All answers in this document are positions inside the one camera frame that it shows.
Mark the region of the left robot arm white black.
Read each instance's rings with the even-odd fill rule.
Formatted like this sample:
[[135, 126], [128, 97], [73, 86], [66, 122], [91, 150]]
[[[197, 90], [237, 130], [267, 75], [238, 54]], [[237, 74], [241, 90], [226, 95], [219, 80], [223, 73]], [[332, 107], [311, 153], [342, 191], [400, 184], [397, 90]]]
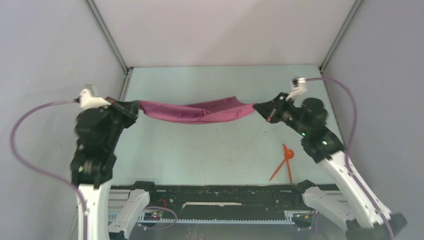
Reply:
[[111, 97], [91, 101], [77, 116], [77, 149], [70, 164], [71, 183], [77, 188], [78, 239], [127, 240], [139, 214], [153, 208], [158, 194], [135, 189], [116, 219], [108, 224], [109, 193], [114, 154], [124, 129], [138, 119], [140, 102], [117, 101]]

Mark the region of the magenta cloth napkin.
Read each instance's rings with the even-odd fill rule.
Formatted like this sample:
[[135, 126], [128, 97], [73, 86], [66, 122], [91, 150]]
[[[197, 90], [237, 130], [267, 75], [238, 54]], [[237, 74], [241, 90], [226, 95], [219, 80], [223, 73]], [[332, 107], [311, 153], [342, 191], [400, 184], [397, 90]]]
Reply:
[[141, 100], [140, 109], [150, 118], [187, 125], [232, 122], [255, 111], [252, 103], [240, 102], [236, 96], [189, 105]]

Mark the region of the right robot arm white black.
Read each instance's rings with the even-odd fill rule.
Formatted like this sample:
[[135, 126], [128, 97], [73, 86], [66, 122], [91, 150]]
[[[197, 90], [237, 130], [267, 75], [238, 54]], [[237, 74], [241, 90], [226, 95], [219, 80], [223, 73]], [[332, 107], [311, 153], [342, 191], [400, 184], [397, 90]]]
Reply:
[[281, 92], [253, 108], [268, 123], [282, 122], [301, 135], [303, 150], [331, 177], [346, 200], [341, 203], [304, 180], [290, 196], [295, 208], [317, 210], [342, 229], [348, 240], [393, 240], [404, 229], [406, 218], [378, 199], [354, 167], [345, 145], [327, 128], [328, 112], [320, 99], [306, 98], [297, 107]]

